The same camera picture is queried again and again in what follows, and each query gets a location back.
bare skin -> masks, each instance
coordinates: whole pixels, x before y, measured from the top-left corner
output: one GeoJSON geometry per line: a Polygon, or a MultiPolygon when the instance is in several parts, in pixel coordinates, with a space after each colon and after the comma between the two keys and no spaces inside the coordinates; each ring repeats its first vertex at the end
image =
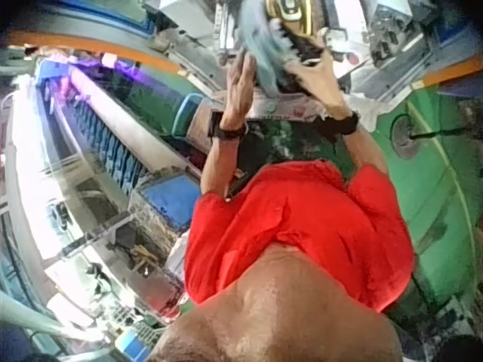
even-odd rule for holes
{"type": "MultiPolygon", "coordinates": [[[[248,103],[235,95],[243,94],[240,88],[253,80],[254,63],[247,65],[248,59],[238,57],[228,75],[230,101],[222,121],[226,129],[239,129],[251,105],[250,97],[248,103]]],[[[289,70],[333,117],[344,119],[352,111],[339,94],[331,61],[324,59],[310,72],[298,65],[289,70]]],[[[248,89],[253,90],[253,81],[248,89]]],[[[364,129],[344,142],[356,167],[372,164],[388,172],[379,147],[364,129]]],[[[202,193],[225,197],[237,148],[238,141],[214,141],[203,170],[202,193]]],[[[275,242],[237,281],[181,316],[163,335],[151,360],[398,361],[402,357],[397,335],[382,314],[350,298],[299,250],[275,242]]]]}

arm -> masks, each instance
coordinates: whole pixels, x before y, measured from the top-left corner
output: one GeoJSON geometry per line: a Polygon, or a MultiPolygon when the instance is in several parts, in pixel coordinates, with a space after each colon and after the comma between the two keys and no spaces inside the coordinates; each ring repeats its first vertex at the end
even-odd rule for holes
{"type": "MultiPolygon", "coordinates": [[[[309,68],[299,63],[289,63],[286,68],[299,78],[305,89],[325,105],[331,117],[343,120],[352,114],[352,110],[346,105],[339,90],[332,63],[332,56],[325,51],[317,66],[309,68]]],[[[343,140],[357,169],[371,164],[380,172],[389,174],[384,154],[362,126],[359,125],[356,132],[344,136],[343,140]]]]}
{"type": "MultiPolygon", "coordinates": [[[[241,51],[227,72],[226,108],[220,122],[221,130],[239,130],[254,98],[255,59],[241,51]]],[[[214,192],[226,197],[229,182],[236,168],[239,140],[213,138],[213,145],[202,173],[202,194],[214,192]]]]}

forearm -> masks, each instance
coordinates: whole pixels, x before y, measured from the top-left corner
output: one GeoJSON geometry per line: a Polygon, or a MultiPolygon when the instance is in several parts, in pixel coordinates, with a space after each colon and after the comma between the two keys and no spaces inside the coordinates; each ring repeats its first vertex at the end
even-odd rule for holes
{"type": "Polygon", "coordinates": [[[389,168],[382,150],[364,127],[359,125],[356,132],[343,136],[343,140],[357,169],[371,164],[380,172],[389,175],[389,168]]]}
{"type": "Polygon", "coordinates": [[[223,141],[213,138],[202,173],[202,195],[215,192],[226,197],[228,186],[236,169],[239,140],[223,141]]]}

yellow floor line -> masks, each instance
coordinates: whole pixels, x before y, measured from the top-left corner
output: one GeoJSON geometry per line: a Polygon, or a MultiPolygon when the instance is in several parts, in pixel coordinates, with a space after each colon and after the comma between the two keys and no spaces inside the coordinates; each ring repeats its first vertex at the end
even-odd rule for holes
{"type": "MultiPolygon", "coordinates": [[[[417,110],[416,106],[414,106],[414,104],[411,103],[410,101],[407,101],[407,105],[408,105],[409,112],[416,117],[417,121],[424,127],[425,131],[433,132],[434,130],[431,129],[431,127],[428,125],[424,117],[417,110]]],[[[471,219],[469,217],[468,204],[466,203],[466,198],[464,196],[463,189],[461,188],[461,184],[458,179],[457,172],[451,165],[451,162],[448,158],[448,155],[445,149],[443,148],[442,144],[439,142],[439,140],[436,137],[432,138],[432,141],[434,142],[437,150],[439,151],[441,157],[443,158],[443,161],[445,162],[446,166],[451,171],[451,176],[453,177],[453,181],[454,181],[454,184],[456,185],[458,195],[460,196],[461,204],[463,206],[463,212],[465,213],[466,224],[468,225],[469,237],[471,239],[470,241],[471,241],[471,250],[472,250],[472,264],[475,270],[475,278],[476,278],[478,275],[478,270],[476,265],[477,261],[476,261],[475,235],[471,224],[471,219]]]]}

hand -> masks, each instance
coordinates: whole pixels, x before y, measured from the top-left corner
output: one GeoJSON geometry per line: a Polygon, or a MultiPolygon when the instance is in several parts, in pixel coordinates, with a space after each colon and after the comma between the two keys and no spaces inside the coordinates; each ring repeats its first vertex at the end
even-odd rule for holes
{"type": "Polygon", "coordinates": [[[300,85],[324,104],[329,115],[335,119],[344,119],[349,117],[352,111],[340,92],[333,62],[332,55],[325,49],[320,63],[316,66],[303,66],[300,62],[292,60],[285,64],[285,69],[294,74],[300,85]]]}
{"type": "Polygon", "coordinates": [[[257,62],[244,50],[230,66],[226,83],[226,108],[220,123],[222,130],[239,130],[254,101],[254,78],[257,62]]]}

